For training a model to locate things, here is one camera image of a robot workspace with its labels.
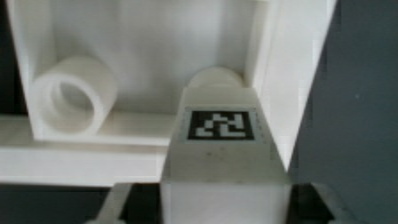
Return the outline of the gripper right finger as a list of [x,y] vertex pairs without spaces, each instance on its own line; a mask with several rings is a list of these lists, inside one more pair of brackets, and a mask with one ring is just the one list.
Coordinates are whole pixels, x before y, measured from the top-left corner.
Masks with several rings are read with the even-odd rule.
[[325,184],[293,185],[287,224],[355,224],[355,216],[337,192]]

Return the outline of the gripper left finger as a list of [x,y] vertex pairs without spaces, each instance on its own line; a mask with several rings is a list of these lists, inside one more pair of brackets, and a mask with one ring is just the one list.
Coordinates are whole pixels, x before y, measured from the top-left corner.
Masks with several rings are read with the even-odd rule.
[[117,183],[85,224],[161,224],[159,184]]

